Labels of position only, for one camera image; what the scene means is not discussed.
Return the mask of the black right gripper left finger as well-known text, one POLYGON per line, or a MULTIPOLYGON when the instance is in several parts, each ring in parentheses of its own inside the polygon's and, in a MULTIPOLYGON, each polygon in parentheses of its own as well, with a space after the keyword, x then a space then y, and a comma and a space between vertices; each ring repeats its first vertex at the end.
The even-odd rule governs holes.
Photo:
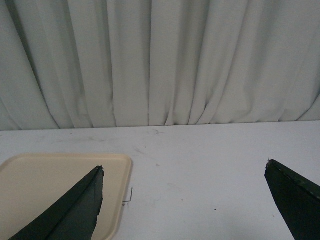
POLYGON ((103 203, 104 169, 96 166, 12 240, 90 240, 103 203))

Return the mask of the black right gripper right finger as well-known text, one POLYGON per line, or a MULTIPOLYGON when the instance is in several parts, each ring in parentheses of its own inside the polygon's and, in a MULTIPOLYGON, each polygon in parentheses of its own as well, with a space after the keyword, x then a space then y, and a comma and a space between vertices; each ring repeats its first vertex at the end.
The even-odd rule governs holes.
POLYGON ((295 240, 320 238, 320 186, 271 159, 264 177, 295 240))

